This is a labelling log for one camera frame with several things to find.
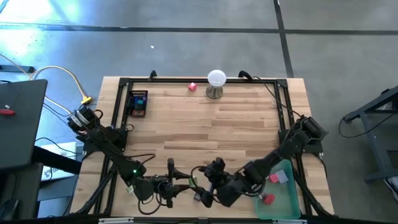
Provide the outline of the grey multi-port USB charger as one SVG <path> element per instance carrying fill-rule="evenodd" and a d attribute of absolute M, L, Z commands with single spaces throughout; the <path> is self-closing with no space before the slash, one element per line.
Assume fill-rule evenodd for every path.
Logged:
<path fill-rule="evenodd" d="M 282 185 L 286 185 L 287 182 L 289 181 L 289 178 L 287 177 L 287 174 L 285 173 L 285 171 L 283 169 L 278 170 L 275 173 L 278 177 L 278 182 Z"/>

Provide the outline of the person's foot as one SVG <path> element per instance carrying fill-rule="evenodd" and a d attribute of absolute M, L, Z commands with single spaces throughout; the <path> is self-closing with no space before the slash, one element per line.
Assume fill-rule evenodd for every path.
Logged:
<path fill-rule="evenodd" d="M 390 188 L 394 199 L 398 202 L 398 176 L 386 178 L 384 182 Z"/>

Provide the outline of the black aluminium table frame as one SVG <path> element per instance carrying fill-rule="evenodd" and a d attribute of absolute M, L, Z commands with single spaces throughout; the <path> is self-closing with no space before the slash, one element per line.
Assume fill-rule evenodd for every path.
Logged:
<path fill-rule="evenodd" d="M 127 117 L 127 124 L 135 128 L 127 137 L 127 155 L 156 154 L 147 162 L 147 175 L 163 175 L 167 172 L 167 159 L 173 157 L 175 166 L 189 173 L 195 166 L 206 165 L 216 157 L 226 162 L 226 170 L 234 172 L 251 159 L 261 158 L 279 143 L 281 125 L 288 128 L 291 113 L 279 111 L 274 98 L 262 83 L 227 83 L 223 96 L 217 100 L 206 97 L 207 81 L 199 83 L 195 91 L 188 90 L 194 78 L 157 77 L 134 78 L 133 90 L 148 90 L 147 114 L 144 118 Z M 101 123 L 111 124 L 119 80 L 122 77 L 104 77 L 97 108 L 103 111 Z M 293 110 L 311 116 L 307 90 L 302 78 L 271 78 L 269 88 L 279 87 L 279 95 L 287 106 L 287 93 L 280 84 L 287 84 Z M 97 187 L 104 155 L 94 152 L 83 161 L 72 202 L 71 212 L 76 212 L 89 199 Z M 323 208 L 334 213 L 323 164 L 311 154 L 303 154 L 302 162 L 309 189 Z M 187 190 L 173 199 L 174 207 L 162 207 L 151 216 L 143 216 L 137 210 L 137 199 L 129 195 L 123 180 L 118 177 L 114 191 L 111 215 L 114 217 L 203 217 L 203 218 L 254 218 L 252 199 L 242 196 L 230 208 L 214 203 L 206 208 L 193 199 L 194 192 Z"/>

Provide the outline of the silver metal bracket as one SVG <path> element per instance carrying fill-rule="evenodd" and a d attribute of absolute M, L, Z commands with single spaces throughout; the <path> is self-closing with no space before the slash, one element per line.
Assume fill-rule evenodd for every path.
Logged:
<path fill-rule="evenodd" d="M 98 224 L 132 224 L 134 223 L 133 217 L 109 217 L 100 218 Z"/>
<path fill-rule="evenodd" d="M 273 220 L 272 224 L 308 224 L 308 221 L 302 219 L 278 219 Z"/>

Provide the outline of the white mushroom table lamp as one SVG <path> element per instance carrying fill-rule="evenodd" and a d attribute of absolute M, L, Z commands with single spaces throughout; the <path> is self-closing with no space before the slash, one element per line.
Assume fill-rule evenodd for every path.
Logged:
<path fill-rule="evenodd" d="M 223 85 L 226 83 L 226 74 L 221 70 L 212 70 L 208 74 L 206 95 L 211 99 L 218 99 L 223 95 Z"/>

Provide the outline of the red-handled screwdriver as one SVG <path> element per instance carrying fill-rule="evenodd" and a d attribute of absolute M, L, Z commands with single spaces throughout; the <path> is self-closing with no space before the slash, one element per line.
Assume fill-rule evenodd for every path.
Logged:
<path fill-rule="evenodd" d="M 0 115 L 5 115 L 5 116 L 14 116 L 16 112 L 11 108 L 14 102 L 17 100 L 19 94 L 17 94 L 14 99 L 9 103 L 4 105 L 4 108 L 0 109 Z"/>

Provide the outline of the dark metal side table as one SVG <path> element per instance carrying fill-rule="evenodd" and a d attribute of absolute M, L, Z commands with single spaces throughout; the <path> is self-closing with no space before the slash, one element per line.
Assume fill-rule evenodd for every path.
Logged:
<path fill-rule="evenodd" d="M 379 124 L 370 127 L 370 122 L 368 120 L 369 114 L 390 114 L 390 116 L 382 120 Z M 359 118 L 363 124 L 364 133 L 358 134 L 357 136 L 351 136 L 351 138 L 365 135 L 370 143 L 370 148 L 375 158 L 378 171 L 365 177 L 365 183 L 388 179 L 390 177 L 398 177 L 398 169 L 394 169 L 392 166 L 388 155 L 389 150 L 384 149 L 378 143 L 377 137 L 373 133 L 374 129 L 396 114 L 398 114 L 398 85 L 394 88 L 384 90 L 377 98 L 366 103 L 362 107 L 349 112 L 342 118 L 342 121 L 345 123 L 350 123 L 352 120 Z"/>

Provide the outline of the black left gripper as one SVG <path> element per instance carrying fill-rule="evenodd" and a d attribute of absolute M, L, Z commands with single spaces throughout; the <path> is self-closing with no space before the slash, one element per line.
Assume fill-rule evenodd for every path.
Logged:
<path fill-rule="evenodd" d="M 191 186 L 187 184 L 174 185 L 173 179 L 190 179 L 191 175 L 177 170 L 172 158 L 167 159 L 167 170 L 168 173 L 165 175 L 153 176 L 151 182 L 154 185 L 154 192 L 159 195 L 159 201 L 165 200 L 165 206 L 167 208 L 172 208 L 174 205 L 172 201 L 174 193 L 180 193 L 184 190 L 191 189 Z"/>

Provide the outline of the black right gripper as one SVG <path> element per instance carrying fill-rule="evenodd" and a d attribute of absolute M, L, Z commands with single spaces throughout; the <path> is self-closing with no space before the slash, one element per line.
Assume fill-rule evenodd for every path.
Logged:
<path fill-rule="evenodd" d="M 201 201 L 206 207 L 211 207 L 215 199 L 223 206 L 230 207 L 245 191 L 238 177 L 226 172 L 225 166 L 224 160 L 217 157 L 210 164 L 198 168 L 204 173 L 211 187 L 209 190 L 203 188 L 192 188 L 192 190 L 201 195 Z"/>

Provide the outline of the black bar on floor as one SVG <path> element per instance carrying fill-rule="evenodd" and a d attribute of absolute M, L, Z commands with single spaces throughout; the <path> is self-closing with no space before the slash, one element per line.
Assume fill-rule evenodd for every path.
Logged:
<path fill-rule="evenodd" d="M 0 72 L 33 73 L 35 68 L 31 66 L 16 67 L 15 65 L 0 65 Z"/>

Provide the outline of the green transparent tray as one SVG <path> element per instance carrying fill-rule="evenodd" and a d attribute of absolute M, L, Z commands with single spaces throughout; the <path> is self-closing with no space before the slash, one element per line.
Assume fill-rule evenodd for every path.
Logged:
<path fill-rule="evenodd" d="M 267 178 L 262 194 L 274 194 L 271 205 L 264 204 L 259 197 L 253 198 L 254 213 L 262 220 L 267 219 L 297 219 L 301 216 L 297 190 L 293 177 L 292 163 L 284 159 L 271 169 L 271 174 L 283 169 L 289 178 L 286 185 L 272 183 Z"/>

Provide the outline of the white cardboard box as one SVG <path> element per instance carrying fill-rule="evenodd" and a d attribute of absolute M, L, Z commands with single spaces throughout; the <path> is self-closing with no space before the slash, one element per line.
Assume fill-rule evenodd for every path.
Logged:
<path fill-rule="evenodd" d="M 44 148 L 50 152 L 56 153 L 58 155 L 61 155 L 63 157 L 67 157 L 69 159 L 76 159 L 76 142 L 66 142 L 66 143 L 60 143 L 58 146 L 55 144 L 48 144 L 48 145 L 41 145 L 41 148 Z M 48 167 L 44 166 L 42 175 L 41 175 L 41 181 L 49 181 L 49 180 L 57 180 L 57 179 L 64 179 L 67 177 L 73 177 L 74 174 L 65 172 L 63 170 L 59 170 L 54 167 Z"/>

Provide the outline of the dark grey desk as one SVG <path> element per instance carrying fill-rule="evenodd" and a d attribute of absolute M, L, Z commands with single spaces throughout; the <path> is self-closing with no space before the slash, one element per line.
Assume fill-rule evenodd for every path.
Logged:
<path fill-rule="evenodd" d="M 47 89 L 47 80 L 0 84 L 0 170 L 30 164 Z"/>

